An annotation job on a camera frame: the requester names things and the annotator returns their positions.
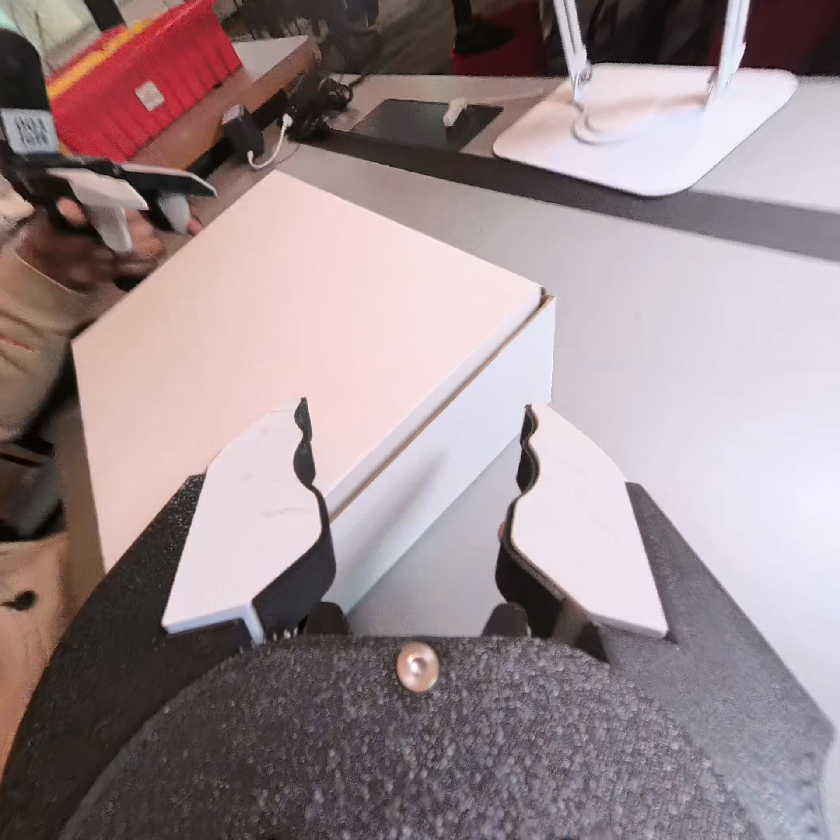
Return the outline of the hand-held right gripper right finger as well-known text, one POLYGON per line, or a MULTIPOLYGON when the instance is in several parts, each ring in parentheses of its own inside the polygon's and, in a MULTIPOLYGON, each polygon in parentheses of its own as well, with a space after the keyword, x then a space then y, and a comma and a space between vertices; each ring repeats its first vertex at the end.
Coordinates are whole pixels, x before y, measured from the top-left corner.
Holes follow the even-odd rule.
POLYGON ((600 642, 669 626, 623 472, 549 405, 527 405, 518 494, 500 528, 496 582, 535 637, 600 642))

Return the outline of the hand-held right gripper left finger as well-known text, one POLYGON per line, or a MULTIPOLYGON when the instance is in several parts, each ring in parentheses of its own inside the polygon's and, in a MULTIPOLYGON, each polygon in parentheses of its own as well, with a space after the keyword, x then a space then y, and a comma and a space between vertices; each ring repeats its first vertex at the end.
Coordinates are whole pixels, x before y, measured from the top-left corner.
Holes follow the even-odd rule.
POLYGON ((292 634, 337 570, 316 487, 308 402, 278 407, 210 463, 161 623, 171 635, 240 621, 253 644, 292 634))

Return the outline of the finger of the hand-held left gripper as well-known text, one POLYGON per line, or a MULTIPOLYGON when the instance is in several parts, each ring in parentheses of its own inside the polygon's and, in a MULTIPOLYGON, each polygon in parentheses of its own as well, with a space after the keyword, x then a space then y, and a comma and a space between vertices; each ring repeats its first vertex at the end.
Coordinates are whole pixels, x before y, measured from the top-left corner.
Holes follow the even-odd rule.
POLYGON ((146 212, 149 205, 131 184, 91 170, 47 170, 46 173, 85 209, 89 225, 105 246, 119 255, 133 251, 127 212, 146 212))
POLYGON ((216 188, 189 171, 145 164, 122 164, 127 181, 147 204, 143 215, 165 233, 186 235, 193 217, 192 197, 217 197, 216 188))

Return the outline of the white cardboard box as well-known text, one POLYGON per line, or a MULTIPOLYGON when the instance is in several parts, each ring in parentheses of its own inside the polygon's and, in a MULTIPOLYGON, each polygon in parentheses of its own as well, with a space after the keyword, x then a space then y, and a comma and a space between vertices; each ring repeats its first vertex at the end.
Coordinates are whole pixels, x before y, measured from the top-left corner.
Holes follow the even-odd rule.
POLYGON ((72 344, 110 571, 183 481, 305 397, 352 609, 551 397, 555 299, 278 171, 72 344))

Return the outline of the person's left forearm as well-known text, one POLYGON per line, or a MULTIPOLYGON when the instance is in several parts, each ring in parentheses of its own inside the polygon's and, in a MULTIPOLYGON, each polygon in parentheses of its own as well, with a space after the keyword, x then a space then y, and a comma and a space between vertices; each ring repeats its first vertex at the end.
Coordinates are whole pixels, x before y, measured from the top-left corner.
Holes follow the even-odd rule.
POLYGON ((20 438, 53 392, 70 342, 115 295, 112 285, 61 286, 11 247, 1 258, 1 440, 20 438))

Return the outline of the person's left hand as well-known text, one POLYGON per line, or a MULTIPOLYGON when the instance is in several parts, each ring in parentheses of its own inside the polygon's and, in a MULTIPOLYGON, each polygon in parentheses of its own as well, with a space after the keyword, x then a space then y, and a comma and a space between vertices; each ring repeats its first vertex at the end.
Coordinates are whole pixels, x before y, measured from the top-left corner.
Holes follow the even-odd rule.
POLYGON ((48 211, 40 207, 22 229, 14 251, 63 287, 90 291, 121 278, 141 281, 165 259, 163 239, 140 212, 126 212, 133 248, 120 254, 88 232, 88 216, 82 206, 62 198, 56 210, 66 220, 64 227, 56 226, 48 211))

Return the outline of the black power adapter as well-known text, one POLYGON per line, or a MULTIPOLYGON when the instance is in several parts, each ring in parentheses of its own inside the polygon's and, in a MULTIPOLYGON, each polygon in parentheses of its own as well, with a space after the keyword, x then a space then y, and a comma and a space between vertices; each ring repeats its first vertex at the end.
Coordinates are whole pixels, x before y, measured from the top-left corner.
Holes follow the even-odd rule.
POLYGON ((223 114, 222 132, 237 158, 243 162, 255 162, 265 152, 262 129, 241 104, 235 104, 223 114))

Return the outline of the red plastic crate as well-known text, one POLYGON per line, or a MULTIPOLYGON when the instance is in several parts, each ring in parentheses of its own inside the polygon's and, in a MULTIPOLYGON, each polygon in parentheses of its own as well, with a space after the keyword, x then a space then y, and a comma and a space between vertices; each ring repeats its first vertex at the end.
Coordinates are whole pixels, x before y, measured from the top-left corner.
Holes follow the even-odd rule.
POLYGON ((127 161, 241 68, 210 1, 111 28, 46 78, 59 147, 127 161))

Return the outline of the brown wooden table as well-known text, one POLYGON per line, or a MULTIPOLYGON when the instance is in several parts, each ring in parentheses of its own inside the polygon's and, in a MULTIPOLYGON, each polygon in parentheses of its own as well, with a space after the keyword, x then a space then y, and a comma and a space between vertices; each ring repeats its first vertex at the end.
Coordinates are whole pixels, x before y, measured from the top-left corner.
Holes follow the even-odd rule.
POLYGON ((186 170, 224 139, 226 111, 241 105, 253 116, 320 61, 316 40, 293 36, 234 44, 240 68, 148 142, 132 163, 186 170))

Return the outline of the black rectangular pad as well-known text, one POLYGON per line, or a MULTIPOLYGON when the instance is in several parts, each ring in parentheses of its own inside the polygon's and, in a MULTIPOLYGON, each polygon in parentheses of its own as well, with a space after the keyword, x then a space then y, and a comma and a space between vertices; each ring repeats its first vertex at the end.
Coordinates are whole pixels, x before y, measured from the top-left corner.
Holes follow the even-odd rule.
POLYGON ((492 104, 468 104, 452 125, 445 124, 449 102, 388 98, 380 102, 350 133, 387 144, 462 151, 490 126, 503 108, 492 104))

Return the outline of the red bin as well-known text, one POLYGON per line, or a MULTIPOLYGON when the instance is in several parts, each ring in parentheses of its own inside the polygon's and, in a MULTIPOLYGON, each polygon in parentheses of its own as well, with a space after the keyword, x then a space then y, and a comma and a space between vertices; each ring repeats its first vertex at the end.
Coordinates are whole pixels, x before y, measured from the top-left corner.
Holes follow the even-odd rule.
POLYGON ((838 1, 752 1, 741 67, 820 72, 838 63, 838 1))
POLYGON ((511 37, 493 49, 465 54, 452 48, 453 75, 462 77, 547 77, 548 60, 537 2, 519 2, 489 15, 486 22, 511 37))

